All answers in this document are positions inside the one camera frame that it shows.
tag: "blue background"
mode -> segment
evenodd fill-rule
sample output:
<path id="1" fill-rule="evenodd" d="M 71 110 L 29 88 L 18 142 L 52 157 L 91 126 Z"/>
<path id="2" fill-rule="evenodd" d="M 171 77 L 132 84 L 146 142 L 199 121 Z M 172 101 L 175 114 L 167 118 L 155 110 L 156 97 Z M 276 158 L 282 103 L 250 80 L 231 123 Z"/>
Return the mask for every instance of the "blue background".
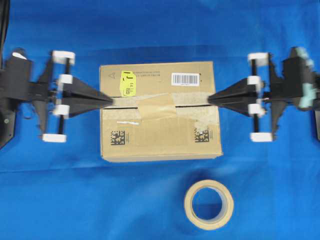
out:
<path id="1" fill-rule="evenodd" d="M 302 46 L 320 71 L 319 23 L 318 0 L 12 0 L 3 54 L 26 49 L 35 79 L 50 50 L 73 51 L 72 73 L 95 88 L 100 65 L 214 61 L 219 91 L 249 75 L 251 52 L 271 52 L 280 66 L 290 47 Z M 250 119 L 219 112 L 222 157 L 114 164 L 100 157 L 99 111 L 68 120 L 67 143 L 53 144 L 38 139 L 37 118 L 23 119 L 23 108 L 15 138 L 0 151 L 0 239 L 320 237 L 312 113 L 288 107 L 278 139 L 252 143 Z M 55 131 L 57 120 L 49 124 Z M 234 198 L 231 220 L 215 231 L 184 214 L 187 189 L 203 179 L 223 183 Z"/>

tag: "packing tape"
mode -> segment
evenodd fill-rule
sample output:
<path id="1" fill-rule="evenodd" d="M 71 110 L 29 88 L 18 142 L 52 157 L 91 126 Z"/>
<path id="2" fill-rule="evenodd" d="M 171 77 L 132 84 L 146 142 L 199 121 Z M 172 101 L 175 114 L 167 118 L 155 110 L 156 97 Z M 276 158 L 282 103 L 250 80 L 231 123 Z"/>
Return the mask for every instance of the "packing tape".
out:
<path id="1" fill-rule="evenodd" d="M 201 189 L 210 188 L 215 190 L 222 201 L 219 214 L 209 220 L 199 218 L 193 209 L 193 199 Z M 234 200 L 229 190 L 220 182 L 214 180 L 202 180 L 193 184 L 184 197 L 184 210 L 187 218 L 198 228 L 215 230 L 224 226 L 231 218 L 234 211 Z"/>

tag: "barcode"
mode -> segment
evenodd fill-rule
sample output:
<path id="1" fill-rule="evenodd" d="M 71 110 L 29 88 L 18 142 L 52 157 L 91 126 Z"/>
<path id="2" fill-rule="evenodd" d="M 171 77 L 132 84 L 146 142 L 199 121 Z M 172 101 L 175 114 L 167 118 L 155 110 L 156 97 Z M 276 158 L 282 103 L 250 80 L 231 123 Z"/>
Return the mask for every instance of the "barcode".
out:
<path id="1" fill-rule="evenodd" d="M 199 73 L 173 72 L 171 75 L 172 86 L 199 86 Z"/>
<path id="2" fill-rule="evenodd" d="M 112 131 L 110 135 L 111 145 L 125 145 L 126 131 Z"/>

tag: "tape strip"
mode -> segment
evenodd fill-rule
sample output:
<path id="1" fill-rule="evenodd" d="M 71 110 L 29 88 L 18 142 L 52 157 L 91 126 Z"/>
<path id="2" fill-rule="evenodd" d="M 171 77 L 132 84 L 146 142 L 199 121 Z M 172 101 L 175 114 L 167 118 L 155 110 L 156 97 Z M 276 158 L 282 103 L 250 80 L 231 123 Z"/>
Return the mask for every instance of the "tape strip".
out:
<path id="1" fill-rule="evenodd" d="M 209 220 L 199 218 L 193 209 L 193 199 L 198 191 L 204 188 L 215 190 L 222 201 L 220 213 Z M 215 230 L 224 226 L 231 218 L 234 211 L 234 200 L 229 190 L 221 183 L 214 180 L 202 180 L 192 185 L 184 197 L 184 210 L 187 218 L 198 228 Z"/>
<path id="2" fill-rule="evenodd" d="M 177 117 L 175 103 L 170 94 L 140 100 L 137 106 L 142 120 Z"/>
<path id="3" fill-rule="evenodd" d="M 144 99 L 154 98 L 168 93 L 141 95 L 131 97 L 112 97 L 113 105 L 106 107 L 107 109 L 117 108 L 136 108 L 137 103 Z M 173 92 L 170 93 L 175 106 L 199 106 L 208 105 L 208 97 L 212 92 Z"/>

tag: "barcode label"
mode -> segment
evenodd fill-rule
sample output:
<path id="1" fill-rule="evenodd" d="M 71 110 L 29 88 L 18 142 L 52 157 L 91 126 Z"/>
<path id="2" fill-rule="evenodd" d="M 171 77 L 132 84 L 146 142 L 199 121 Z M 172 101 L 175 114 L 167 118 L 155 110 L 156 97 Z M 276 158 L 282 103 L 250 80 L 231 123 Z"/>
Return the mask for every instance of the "barcode label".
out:
<path id="1" fill-rule="evenodd" d="M 171 85 L 172 86 L 199 86 L 199 73 L 180 73 L 173 72 L 171 74 Z"/>

